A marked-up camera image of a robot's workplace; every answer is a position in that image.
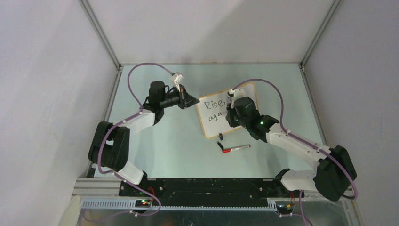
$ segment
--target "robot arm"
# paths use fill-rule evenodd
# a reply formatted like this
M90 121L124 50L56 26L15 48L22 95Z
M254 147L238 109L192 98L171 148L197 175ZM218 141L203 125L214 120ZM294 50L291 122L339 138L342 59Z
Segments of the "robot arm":
M133 184L140 184L147 175L128 161L130 133L137 134L143 129L157 124L164 115L164 109L172 106L179 106L186 109L200 101L187 93L185 87L180 84L183 76L175 73L172 76L174 87L165 90L166 86L162 81L154 81L150 85L149 95L145 99L143 109L139 115L131 120L124 121L116 127L108 136L108 141L113 144L106 144L101 156L101 166L111 168L119 175ZM97 164L98 153L105 134L112 127L112 123L102 121L98 124L93 142L88 153L88 158Z
M350 182L338 166L319 152L319 149L337 159L352 179L356 178L356 171L345 148L339 145L331 148L302 138L318 147L314 149L290 136L290 131L283 129L277 119L261 115L254 101L245 95L243 89L231 89L229 95L233 99L231 104L227 105L226 120L231 127L242 126L254 139L281 147L311 166L312 170L282 170L276 178L287 190L318 191L332 201L337 201L343 195Z

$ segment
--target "light green tabletop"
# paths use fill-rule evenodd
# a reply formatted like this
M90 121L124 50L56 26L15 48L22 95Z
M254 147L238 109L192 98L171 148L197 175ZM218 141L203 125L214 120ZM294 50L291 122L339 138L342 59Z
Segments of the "light green tabletop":
M128 72L124 66L113 102L111 122L120 121L138 111L131 96ZM198 64L166 65L184 75L188 93L202 97L232 88L250 78L262 78L274 83L281 91L285 110L284 125L293 133L321 142L305 85L297 64ZM161 80L172 86L170 75L156 66L141 66L131 76L132 90L144 101L152 81ZM280 100L276 91L264 82L256 82L261 114L279 118ZM310 170L293 154L254 140L245 129L224 135L224 147L250 144L251 148L222 153L219 138L204 137L196 107L181 110L177 106L165 109L165 115L155 126L130 136L129 161L151 178L272 178L282 169ZM112 177L101 175L95 177Z

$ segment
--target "wall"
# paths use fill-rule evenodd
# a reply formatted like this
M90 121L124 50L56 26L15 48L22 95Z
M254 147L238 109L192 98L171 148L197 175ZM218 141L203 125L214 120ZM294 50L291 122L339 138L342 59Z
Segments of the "wall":
M57 225L115 68L78 1L0 6L1 225Z
M90 1L122 63L299 62L332 2Z
M397 0L343 1L305 66L327 139L358 172L366 225L399 220L398 12Z

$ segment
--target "purple cable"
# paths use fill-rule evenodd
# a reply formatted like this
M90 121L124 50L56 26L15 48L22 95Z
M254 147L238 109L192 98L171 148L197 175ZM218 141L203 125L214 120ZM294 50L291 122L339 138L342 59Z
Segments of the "purple cable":
M129 117L127 117L126 119L124 119L124 120L122 120L122 121L120 121L120 122L114 124L114 125L107 131L107 133L105 134L104 139L103 139L103 141L102 141L102 143L101 143L101 145L100 145L100 150L99 150L99 152L98 152L98 158L97 158L97 167L98 167L98 171L99 171L100 173L104 174L104 173L113 172L113 170L102 171L102 169L101 169L101 156L102 156L102 154L103 154L104 145L105 145L105 143L106 143L106 140L107 140L108 136L111 134L111 132L112 132L117 126L121 125L121 124L123 123L123 121L131 120L131 119L137 117L139 114L140 114L140 112L137 112L136 114L134 114L134 115L132 115L132 116L129 116ZM130 186L134 187L135 189L139 190L140 192L143 192L144 194L146 194L146 195L148 195L148 196L154 198L154 199L158 202L158 205L159 205L159 206L158 206L158 209L156 209L154 212L148 213L148 214L146 214L146 213L137 213L137 212L134 212L134 211L132 211L132 210L124 210L124 211L117 212L117 213L115 213L115 214L112 214L112 215L110 215L110 216L107 216L107 217L105 217L105 218L103 218L103 219L99 219L99 220L88 220L86 217L84 217L83 219L85 219L85 220L87 220L87 221L89 221L89 222L93 222L93 223L100 223L100 222L106 221L106 220L108 220L108 219L110 219L110 218L112 218L112 217L114 217L114 216L117 216L117 215L119 215L119 214L122 214L122 213L130 213L130 212L132 212L132 213L134 213L136 216L151 216L151 215L156 214L157 212L160 211L160 209L162 208L162 204L161 204L160 200L159 200L155 195L153 195L153 194L151 194L151 193L149 193L149 192L147 192L147 191L145 191L145 190L139 188L137 185L133 184L132 182L130 182L130 181L128 181L128 180L126 180L124 177L122 177L121 175L119 175L119 174L116 173L116 172L114 173L114 175L115 175L117 178L121 179L122 181L126 181L126 183L128 183Z
M269 81L267 81L267 80L264 80L264 79L248 79L248 80L245 80L245 81L241 82L241 83L238 84L237 86L235 86L235 87L233 88L233 90L236 89L236 88L238 88L238 87L241 86L242 84L245 84L245 83L248 83L248 82L251 82L251 81L263 81L263 82L266 82L267 84L271 85L271 86L277 91L277 93L279 94L279 97L280 97L280 101L281 101L280 125L281 125L281 129L287 134L287 129L286 129L286 128L284 127L284 125L283 125L283 114L284 114L284 100L283 100L283 96L281 95L280 90L279 90L273 83L271 83L271 82L269 82ZM311 147L311 148L313 148L313 149L315 149L315 150L318 150L318 149L319 149L319 148L318 148L317 146L315 146L314 144L309 143L308 141L306 141L306 140L304 140L304 139L302 139L302 138L296 136L295 134L293 134L293 133L291 133L291 132L288 133L288 135L289 135L290 137L292 137L292 138L298 140L299 142L302 142L302 143L308 145L309 147ZM353 194L354 194L354 195L353 195L353 196L346 196L346 195L345 195L344 197L349 198L349 199L352 199L352 200L353 200L353 199L356 199L356 198L358 197L358 189L357 189L355 183L353 182L351 176L349 175L349 173L345 170L345 168L344 168L333 156L331 156L330 154L328 154L326 151L324 151L324 150L322 150L322 149L319 149L319 152L321 152L323 155L325 155L325 156L327 156L329 159L331 159L331 160L338 166L338 168L344 173L344 175L345 175L346 178L348 179L349 183L351 184L352 189L353 189Z
M141 63L141 64L137 64L136 66L134 66L132 68L132 70L130 70L129 74L128 74L128 87L129 87L129 91L130 93L133 95L133 97L135 98L135 100L138 102L138 104L140 105L140 111L143 108L141 102L137 99L136 95L133 93L132 88L130 87L130 75L132 74L133 70L135 70L136 68L143 66L143 65L155 65L158 66L162 69L164 69L165 71L167 71L169 74L173 75L173 72L171 72L169 69L165 68L164 66L157 64L157 63Z
M122 213L129 213L129 212L130 212L130 210L119 211L119 212L117 212L117 213L111 214L111 215L109 215L109 216L107 216L107 217L104 217L104 218L101 218L101 219L98 219L98 220L90 220L90 219L87 219L86 216L85 216L86 212L84 212L84 213L83 213L83 219L84 219L85 221L87 221L87 222L91 222L91 223L98 224L98 223L104 222L104 221L106 221L106 220L108 220L108 219L111 219L112 217L117 216L117 215L119 215L119 214L122 214Z
M282 217L291 217L291 216L302 217L301 214L297 214L297 213L293 213L292 215L291 215L291 214L281 214L281 216L282 216ZM305 219L306 219L306 221L307 221L311 226L314 226L314 225L312 224L311 220L309 220L307 217L305 217Z
M301 208L301 217L303 222L305 223L305 226L307 226L308 224L306 223L306 217L305 217L305 213L303 212L303 207L302 207L302 194L303 194L303 190L301 190L301 192L299 193L299 207Z
M131 86L130 86L130 75L132 74L132 72L133 72L136 68L138 68L138 67L140 67L140 66L142 66L142 65L155 65L155 66L161 67L162 69L164 69L165 71L167 71L169 74L173 75L173 72L171 72L169 69L167 69L167 68L165 68L164 66L162 66L162 65L160 65L160 64L157 64L157 63L141 63L141 64L137 64L136 66L134 66L134 67L130 70L130 72L129 72L129 74L128 74L128 87L129 87L130 93L132 94L132 96L134 97L134 99L137 101L137 103L140 105L140 112L143 110L143 105L141 104L141 102L138 100L138 98L136 97L136 95L135 95L135 94L133 93L133 91L132 91L132 88L131 88ZM104 139L103 139L103 141L101 142L100 150L98 151L98 158L97 158L97 167L98 167L98 171L99 171L101 174L106 174L106 173L112 173L112 172L113 172L113 170L103 171L103 170L101 169L101 157L102 157L102 155L103 155L103 149L104 149L105 143L106 143L106 141L107 141L107 138L109 137L109 135L111 134L111 132L112 132L117 126L119 126L119 125L121 125L121 124L123 123L123 121L129 121L129 120L131 120L131 119L137 117L137 116L140 114L140 112L137 112L136 114L134 114L134 115L132 115L132 116L129 116L129 117L125 118L124 120L120 121L120 122L115 123L115 124L107 131L107 133L105 134ZM160 200L159 200L155 195L153 195L153 194L151 194L151 193L149 193L149 192L147 192L147 191L145 191L145 190L139 188L138 186L136 186L136 185L133 184L132 182L126 180L124 177L122 177L122 176L119 175L118 173L114 173L114 175L115 175L117 178L119 178L119 179L121 179L121 180L123 180L123 181L126 181L130 186L134 187L135 189L137 189L137 190L143 192L144 194L149 195L150 197L154 198L154 199L158 202L159 207L158 207L158 209L155 210L154 212L149 213L149 214L134 212L135 215L137 215L137 216L151 216L151 215L156 214L157 212L160 211L160 209L162 208L162 204L161 204ZM89 221L89 222L93 222L93 223L97 222L97 223L99 223L99 222L103 222L103 221L105 221L105 220L107 220L107 219L110 219L110 218L112 218L112 217L114 217L114 216L117 216L117 215L119 215L119 214L122 214L122 213L130 213L130 210L120 211L120 212L117 212L117 213L115 213L115 214L112 214L112 215L110 215L110 216L108 216L108 217L106 217L106 218L100 219L100 220L88 220L86 217L83 217L83 219L85 219L86 221Z

